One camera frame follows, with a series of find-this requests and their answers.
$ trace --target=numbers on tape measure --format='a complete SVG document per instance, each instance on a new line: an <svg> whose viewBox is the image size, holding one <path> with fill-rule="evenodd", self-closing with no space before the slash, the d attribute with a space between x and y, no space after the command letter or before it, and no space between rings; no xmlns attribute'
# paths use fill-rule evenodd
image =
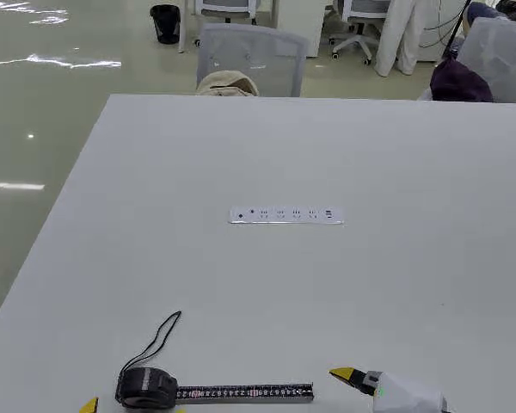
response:
<svg viewBox="0 0 516 413"><path fill-rule="evenodd" d="M312 385L227 385L179 387L176 402L247 403L256 401L306 402L313 400Z"/></svg>

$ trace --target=white chair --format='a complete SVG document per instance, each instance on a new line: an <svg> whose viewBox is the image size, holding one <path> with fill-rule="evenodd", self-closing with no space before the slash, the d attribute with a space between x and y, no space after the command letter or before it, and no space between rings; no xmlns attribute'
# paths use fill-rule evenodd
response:
<svg viewBox="0 0 516 413"><path fill-rule="evenodd" d="M260 3L261 0L196 0L195 11L197 15L222 17L226 23L231 23L231 18L251 19L255 25Z"/></svg>
<svg viewBox="0 0 516 413"><path fill-rule="evenodd" d="M377 28L382 24L383 20L385 20L388 15L390 0L334 0L333 7L344 22L357 24L357 30L355 34L349 35L349 39L335 46L332 58L339 58L339 51L342 48L350 46L353 43L358 43L366 55L364 63L370 65L372 62L372 53L368 44L378 46L378 39L365 36L364 32L368 24ZM335 37L329 38L329 44L331 46L334 45L335 39Z"/></svg>
<svg viewBox="0 0 516 413"><path fill-rule="evenodd" d="M209 23L200 41L197 84L214 71L240 71L261 96L300 96L307 39L273 28Z"/></svg>
<svg viewBox="0 0 516 413"><path fill-rule="evenodd" d="M516 22L476 18L457 61L488 83L495 103L516 103ZM432 99L428 88L418 100Z"/></svg>

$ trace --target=tape measure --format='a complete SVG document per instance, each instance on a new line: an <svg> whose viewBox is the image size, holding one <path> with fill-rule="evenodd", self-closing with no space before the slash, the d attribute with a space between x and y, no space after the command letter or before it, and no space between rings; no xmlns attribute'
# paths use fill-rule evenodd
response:
<svg viewBox="0 0 516 413"><path fill-rule="evenodd" d="M178 387L176 404L207 403L308 403L313 388L308 385L213 385Z"/></svg>
<svg viewBox="0 0 516 413"><path fill-rule="evenodd" d="M129 409L171 409L177 404L309 403L312 384L178 386L177 380L158 368L135 367L124 371L116 399Z"/></svg>

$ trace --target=tape measure blade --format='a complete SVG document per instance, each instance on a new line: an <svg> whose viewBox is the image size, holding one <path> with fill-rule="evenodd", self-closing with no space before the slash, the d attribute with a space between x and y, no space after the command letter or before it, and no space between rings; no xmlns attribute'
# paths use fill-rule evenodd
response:
<svg viewBox="0 0 516 413"><path fill-rule="evenodd" d="M296 404L313 397L311 384L182 386L176 404Z"/></svg>

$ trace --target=black trash can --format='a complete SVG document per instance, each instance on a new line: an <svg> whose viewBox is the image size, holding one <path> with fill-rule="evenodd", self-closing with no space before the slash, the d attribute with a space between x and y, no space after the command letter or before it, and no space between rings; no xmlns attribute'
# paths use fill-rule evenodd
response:
<svg viewBox="0 0 516 413"><path fill-rule="evenodd" d="M150 15L155 22L157 40L164 45L180 41L180 9L169 4L151 7Z"/></svg>

